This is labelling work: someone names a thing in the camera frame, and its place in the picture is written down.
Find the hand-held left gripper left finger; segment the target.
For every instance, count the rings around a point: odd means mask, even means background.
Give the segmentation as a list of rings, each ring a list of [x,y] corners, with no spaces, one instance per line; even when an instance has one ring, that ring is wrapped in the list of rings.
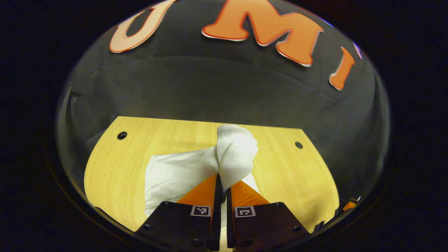
[[[177,202],[161,202],[136,235],[168,252],[217,252],[222,196],[221,178],[214,174]]]

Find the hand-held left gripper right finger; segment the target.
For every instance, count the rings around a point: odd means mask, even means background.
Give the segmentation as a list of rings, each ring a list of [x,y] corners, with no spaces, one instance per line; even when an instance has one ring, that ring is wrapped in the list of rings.
[[[234,252],[278,252],[310,236],[283,202],[270,203],[239,181],[226,190],[227,246]]]

